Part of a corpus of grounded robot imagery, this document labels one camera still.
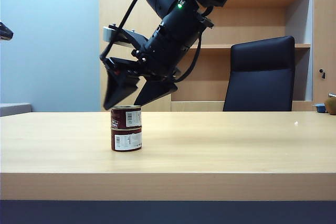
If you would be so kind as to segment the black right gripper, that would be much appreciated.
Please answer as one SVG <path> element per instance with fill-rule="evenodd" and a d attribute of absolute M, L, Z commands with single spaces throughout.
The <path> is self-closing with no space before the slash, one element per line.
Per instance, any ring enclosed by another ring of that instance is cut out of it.
<path fill-rule="evenodd" d="M 133 49 L 136 61 L 107 57 L 113 45 Z M 140 77 L 145 83 L 134 105 L 146 105 L 177 91 L 177 86 L 165 81 L 176 75 L 176 66 L 190 48 L 189 40 L 116 39 L 104 49 L 104 66 L 108 74 L 103 107 L 108 110 L 137 90 Z"/>

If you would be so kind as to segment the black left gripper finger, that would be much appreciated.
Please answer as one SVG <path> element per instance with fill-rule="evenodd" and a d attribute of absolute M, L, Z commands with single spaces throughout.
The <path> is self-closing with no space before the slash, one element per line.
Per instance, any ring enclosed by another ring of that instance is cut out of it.
<path fill-rule="evenodd" d="M 1 40 L 11 40 L 13 35 L 14 33 L 3 22 L 0 22 Z"/>

